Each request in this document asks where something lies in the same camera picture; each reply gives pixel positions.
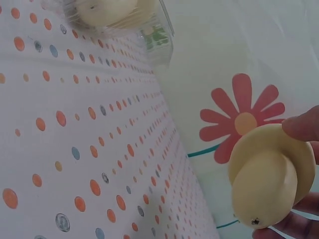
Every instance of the flower center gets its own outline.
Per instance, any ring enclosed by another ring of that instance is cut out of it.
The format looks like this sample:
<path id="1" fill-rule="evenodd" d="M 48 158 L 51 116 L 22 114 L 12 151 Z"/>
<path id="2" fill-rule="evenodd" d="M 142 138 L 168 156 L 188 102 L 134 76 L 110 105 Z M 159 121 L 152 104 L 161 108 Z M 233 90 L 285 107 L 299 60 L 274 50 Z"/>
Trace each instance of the flower center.
<path id="1" fill-rule="evenodd" d="M 251 113 L 241 113 L 235 119 L 235 129 L 239 135 L 245 135 L 256 127 L 257 121 Z"/>

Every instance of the teal line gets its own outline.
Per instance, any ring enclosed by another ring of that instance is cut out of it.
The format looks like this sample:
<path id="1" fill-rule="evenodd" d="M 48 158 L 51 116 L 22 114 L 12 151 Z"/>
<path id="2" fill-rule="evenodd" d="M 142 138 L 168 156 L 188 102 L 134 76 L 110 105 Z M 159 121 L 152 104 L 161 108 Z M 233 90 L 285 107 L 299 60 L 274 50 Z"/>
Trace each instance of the teal line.
<path id="1" fill-rule="evenodd" d="M 212 146 L 212 147 L 210 147 L 210 148 L 203 149 L 203 150 L 201 150 L 201 151 L 197 151 L 197 152 L 194 152 L 194 153 L 189 153 L 189 154 L 188 154 L 188 157 L 189 157 L 189 158 L 192 158 L 192 157 L 195 157 L 195 156 L 199 156 L 199 155 L 202 155 L 202 154 L 206 154 L 206 153 L 213 152 L 213 151 L 215 151 L 219 146 L 220 146 L 220 144 L 215 145 L 215 146 Z"/>
<path id="2" fill-rule="evenodd" d="M 235 224 L 235 223 L 237 223 L 237 222 L 239 222 L 238 220 L 235 220 L 235 221 L 233 221 L 233 222 L 230 222 L 230 223 L 227 223 L 227 224 L 224 224 L 224 225 L 220 225 L 220 226 L 218 226 L 218 227 L 216 227 L 217 229 L 219 229 L 219 228 L 225 228 L 225 227 L 227 227 L 227 226 L 230 226 L 230 225 L 233 225 L 233 224 Z"/>

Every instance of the human hand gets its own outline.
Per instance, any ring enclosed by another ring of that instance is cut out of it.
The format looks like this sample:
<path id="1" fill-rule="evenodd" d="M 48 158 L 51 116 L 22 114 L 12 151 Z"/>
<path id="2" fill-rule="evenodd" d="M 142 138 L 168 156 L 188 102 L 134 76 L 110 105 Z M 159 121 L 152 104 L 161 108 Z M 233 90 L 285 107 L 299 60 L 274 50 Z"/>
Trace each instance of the human hand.
<path id="1" fill-rule="evenodd" d="M 283 121 L 282 128 L 292 138 L 310 141 L 316 164 L 319 165 L 319 106 L 298 117 Z M 319 193 L 310 192 L 293 208 L 319 216 Z M 319 239 L 319 221 L 304 218 L 293 212 L 273 227 L 296 239 Z M 253 239 L 284 239 L 270 228 L 255 230 L 252 236 Z"/>

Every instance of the red flower print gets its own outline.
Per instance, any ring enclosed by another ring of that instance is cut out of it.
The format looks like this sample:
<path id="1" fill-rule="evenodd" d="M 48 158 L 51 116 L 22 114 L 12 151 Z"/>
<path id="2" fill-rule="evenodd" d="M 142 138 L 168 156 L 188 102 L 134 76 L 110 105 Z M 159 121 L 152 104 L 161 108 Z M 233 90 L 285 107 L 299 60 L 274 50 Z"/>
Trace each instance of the red flower print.
<path id="1" fill-rule="evenodd" d="M 229 117 L 209 109 L 200 111 L 200 118 L 203 121 L 214 124 L 200 130 L 199 136 L 201 140 L 209 142 L 230 135 L 215 151 L 214 158 L 217 163 L 227 163 L 229 161 L 231 151 L 241 136 L 256 127 L 269 123 L 281 123 L 284 120 L 266 120 L 285 112 L 285 105 L 283 103 L 271 105 L 278 97 L 277 87 L 274 85 L 267 86 L 254 106 L 251 107 L 252 86 L 249 76 L 246 74 L 235 75 L 232 85 L 239 112 L 226 92 L 221 88 L 214 89 L 211 92 L 211 97 L 217 106 Z"/>

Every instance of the polka dot fabric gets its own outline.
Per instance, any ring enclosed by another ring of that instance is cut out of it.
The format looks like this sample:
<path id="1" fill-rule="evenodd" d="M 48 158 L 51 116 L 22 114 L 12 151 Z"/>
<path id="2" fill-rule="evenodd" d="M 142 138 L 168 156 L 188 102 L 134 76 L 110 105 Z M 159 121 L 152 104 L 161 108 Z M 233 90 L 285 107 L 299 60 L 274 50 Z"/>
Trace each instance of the polka dot fabric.
<path id="1" fill-rule="evenodd" d="M 135 35 L 37 0 L 0 2 L 0 29 L 3 238 L 219 238 Z"/>

